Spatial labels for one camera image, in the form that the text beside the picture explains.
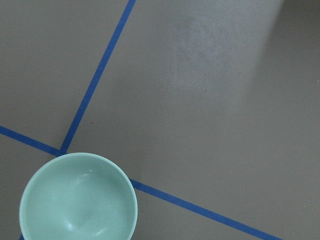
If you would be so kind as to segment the green bowl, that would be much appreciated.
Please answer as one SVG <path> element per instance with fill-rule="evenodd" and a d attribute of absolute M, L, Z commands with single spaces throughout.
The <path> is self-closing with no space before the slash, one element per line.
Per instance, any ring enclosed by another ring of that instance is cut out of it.
<path fill-rule="evenodd" d="M 77 152 L 54 158 L 27 183 L 19 206 L 26 240 L 130 240 L 138 202 L 112 161 Z"/>

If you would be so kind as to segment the crossing blue tape strip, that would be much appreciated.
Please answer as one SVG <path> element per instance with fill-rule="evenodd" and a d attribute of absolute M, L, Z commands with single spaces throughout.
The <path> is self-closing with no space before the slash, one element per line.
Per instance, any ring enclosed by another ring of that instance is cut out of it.
<path fill-rule="evenodd" d="M 48 153 L 48 154 L 56 156 L 56 157 L 64 154 L 63 151 L 61 151 L 57 148 L 54 148 L 54 147 L 47 145 L 45 143 L 42 143 L 38 140 L 35 140 L 33 138 L 30 138 L 28 136 L 20 134 L 16 131 L 8 129 L 4 126 L 0 127 L 0 133 L 4 136 L 11 138 L 11 139 L 14 139 L 18 142 L 24 143 L 28 146 L 31 146 L 35 149 L 38 149 L 40 151 L 43 151 L 45 153 Z M 279 239 L 278 237 L 276 237 L 274 235 L 271 235 L 269 233 L 266 233 L 264 231 L 261 231 L 259 229 L 254 228 L 254 227 L 248 226 L 244 223 L 233 220 L 231 218 L 228 218 L 226 216 L 223 216 L 221 214 L 213 212 L 209 209 L 206 209 L 206 208 L 201 207 L 199 205 L 193 204 L 189 201 L 183 200 L 179 197 L 176 197 L 174 195 L 171 195 L 169 193 L 166 193 L 164 191 L 161 191 L 161 190 L 156 189 L 154 187 L 151 187 L 149 185 L 143 184 L 143 183 L 136 181 L 134 179 L 130 179 L 130 183 L 132 184 L 132 186 L 135 189 L 137 189 L 143 193 L 149 194 L 149 195 L 154 196 L 158 199 L 164 200 L 164 201 L 169 202 L 173 205 L 176 205 L 178 207 L 181 207 L 183 209 L 186 209 L 188 211 L 191 211 L 193 213 L 196 213 L 196 214 L 201 215 L 203 217 L 206 217 L 208 219 L 214 220 L 216 222 L 224 224 L 230 228 L 236 229 L 236 230 L 241 231 L 243 233 L 249 234 L 249 235 L 256 237 L 258 239 L 261 239 L 261 240 L 278 240 Z"/>

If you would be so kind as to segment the long blue tape strip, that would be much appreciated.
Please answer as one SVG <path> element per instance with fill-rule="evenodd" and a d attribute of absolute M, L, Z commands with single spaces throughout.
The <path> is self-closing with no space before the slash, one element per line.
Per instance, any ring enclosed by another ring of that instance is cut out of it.
<path fill-rule="evenodd" d="M 108 62 L 112 56 L 112 53 L 117 45 L 117 42 L 121 36 L 121 33 L 128 21 L 128 18 L 132 12 L 132 9 L 134 8 L 135 5 L 134 0 L 129 0 L 128 3 L 126 4 L 123 13 L 121 14 L 120 20 L 117 23 L 117 26 L 110 38 L 110 41 L 106 47 L 106 50 L 103 53 L 103 56 L 97 66 L 97 69 L 92 77 L 92 80 L 90 81 L 90 84 L 83 96 L 83 99 L 81 100 L 81 103 L 79 105 L 79 108 L 70 124 L 70 127 L 65 135 L 65 138 L 61 144 L 61 147 L 59 151 L 56 151 L 56 153 L 61 156 L 63 154 L 66 154 L 68 149 L 70 148 L 70 145 L 72 143 L 72 140 L 79 128 L 79 125 L 82 121 L 82 118 L 86 112 L 86 109 L 88 108 L 88 105 L 91 101 L 92 96 L 95 93 L 95 90 L 98 86 L 98 83 L 108 65 Z"/>

